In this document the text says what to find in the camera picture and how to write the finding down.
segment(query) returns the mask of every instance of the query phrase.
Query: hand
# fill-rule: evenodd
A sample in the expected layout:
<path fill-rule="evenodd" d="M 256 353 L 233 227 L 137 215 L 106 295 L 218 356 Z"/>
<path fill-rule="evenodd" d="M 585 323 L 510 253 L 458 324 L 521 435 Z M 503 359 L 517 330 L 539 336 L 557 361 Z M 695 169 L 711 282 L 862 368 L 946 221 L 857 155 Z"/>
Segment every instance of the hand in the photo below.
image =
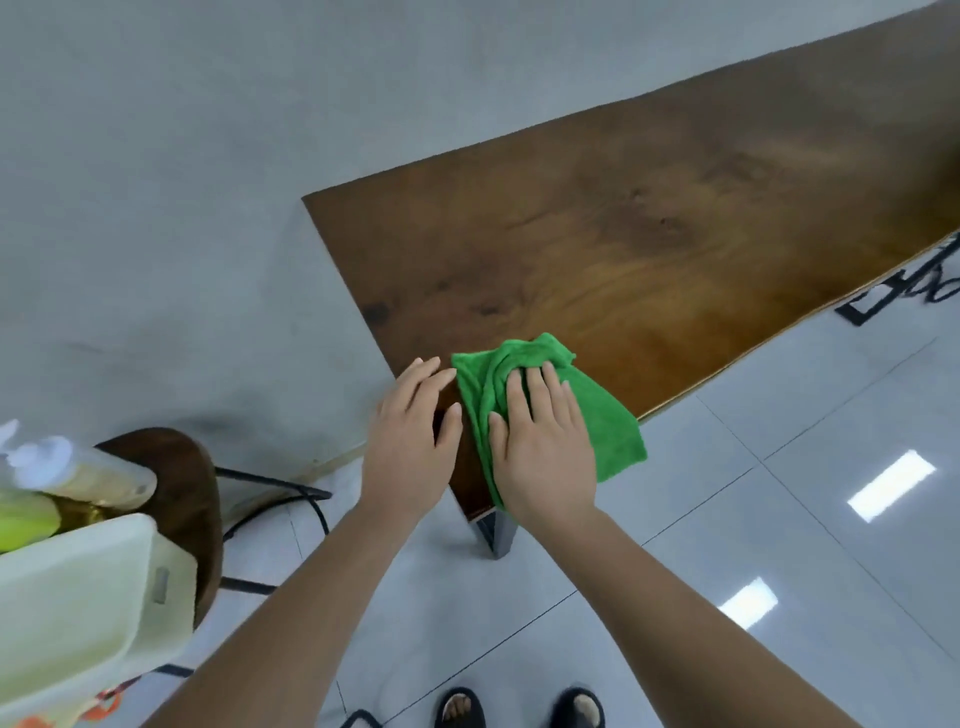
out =
<path fill-rule="evenodd" d="M 526 370 L 530 406 L 519 370 L 507 377 L 510 426 L 490 415 L 493 479 L 517 521 L 536 535 L 545 525 L 580 519 L 593 508 L 596 461 L 580 405 L 553 364 Z"/>
<path fill-rule="evenodd" d="M 444 493 L 463 432 L 461 406 L 446 410 L 434 442 L 433 416 L 441 391 L 457 375 L 437 372 L 440 358 L 415 359 L 377 405 L 363 462 L 360 506 L 387 518 L 407 519 L 411 527 Z"/>

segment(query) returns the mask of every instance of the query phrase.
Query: wooden tabletop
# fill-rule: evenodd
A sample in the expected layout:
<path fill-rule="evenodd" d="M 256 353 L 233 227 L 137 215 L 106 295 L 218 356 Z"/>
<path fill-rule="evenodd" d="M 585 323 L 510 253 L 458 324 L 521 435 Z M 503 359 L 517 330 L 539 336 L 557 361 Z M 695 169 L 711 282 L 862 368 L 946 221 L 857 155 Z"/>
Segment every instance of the wooden tabletop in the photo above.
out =
<path fill-rule="evenodd" d="M 137 510 L 151 516 L 163 536 L 197 559 L 196 629 L 213 605 L 224 561 L 213 462 L 203 446 L 167 427 L 138 429 L 97 448 L 156 473 L 156 493 Z"/>
<path fill-rule="evenodd" d="M 958 68 L 938 4 L 304 203 L 395 373 L 550 331 L 640 417 L 960 227 Z"/>

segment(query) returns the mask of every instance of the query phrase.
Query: white plastic basket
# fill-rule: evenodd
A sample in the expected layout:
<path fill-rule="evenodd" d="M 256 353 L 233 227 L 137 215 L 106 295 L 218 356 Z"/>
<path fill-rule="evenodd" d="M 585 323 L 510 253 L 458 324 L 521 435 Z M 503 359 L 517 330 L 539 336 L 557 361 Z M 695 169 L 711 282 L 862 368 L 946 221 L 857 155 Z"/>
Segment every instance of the white plastic basket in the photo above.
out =
<path fill-rule="evenodd" d="M 143 514 L 0 556 L 0 722 L 174 660 L 196 590 L 196 559 Z"/>

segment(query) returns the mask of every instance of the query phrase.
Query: green cloth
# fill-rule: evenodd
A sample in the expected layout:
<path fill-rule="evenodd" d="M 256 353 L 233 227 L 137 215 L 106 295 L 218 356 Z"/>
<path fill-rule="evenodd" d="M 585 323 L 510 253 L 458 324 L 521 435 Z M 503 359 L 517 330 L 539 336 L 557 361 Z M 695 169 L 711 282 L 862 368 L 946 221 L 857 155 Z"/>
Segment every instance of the green cloth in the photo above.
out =
<path fill-rule="evenodd" d="M 453 354 L 464 409 L 470 417 L 484 476 L 497 507 L 503 508 L 503 500 L 493 482 L 488 418 L 491 412 L 507 418 L 507 375 L 514 369 L 538 367 L 549 360 L 556 367 L 560 381 L 570 382 L 596 454 L 598 481 L 603 482 L 647 459 L 636 417 L 606 389 L 574 367 L 575 356 L 549 333 L 533 341 L 508 339 L 491 352 Z"/>

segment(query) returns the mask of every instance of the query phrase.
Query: cleaning bottle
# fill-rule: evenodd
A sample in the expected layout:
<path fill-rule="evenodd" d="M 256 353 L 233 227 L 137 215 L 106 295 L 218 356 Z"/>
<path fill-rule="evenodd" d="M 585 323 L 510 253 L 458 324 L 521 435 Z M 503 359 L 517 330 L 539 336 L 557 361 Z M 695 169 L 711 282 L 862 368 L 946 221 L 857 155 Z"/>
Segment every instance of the cleaning bottle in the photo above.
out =
<path fill-rule="evenodd" d="M 0 455 L 13 468 L 13 484 L 27 491 L 85 501 L 118 511 L 132 511 L 156 490 L 156 475 L 139 465 L 85 448 L 65 437 L 7 448 L 20 423 L 0 426 Z"/>
<path fill-rule="evenodd" d="M 60 526 L 60 513 L 49 496 L 0 488 L 0 553 L 48 539 Z"/>

